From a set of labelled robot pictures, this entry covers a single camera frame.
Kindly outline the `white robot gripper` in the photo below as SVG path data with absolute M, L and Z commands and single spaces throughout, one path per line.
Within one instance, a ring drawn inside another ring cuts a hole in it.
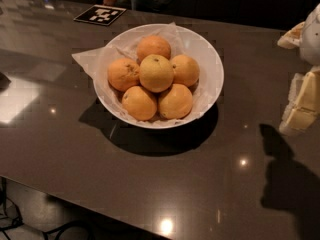
M 320 115 L 320 4 L 305 22 L 295 25 L 277 41 L 285 49 L 294 49 L 299 43 L 301 58 L 314 66 L 305 75 L 296 73 L 291 81 L 288 105 L 279 126 L 287 136 L 305 132 Z

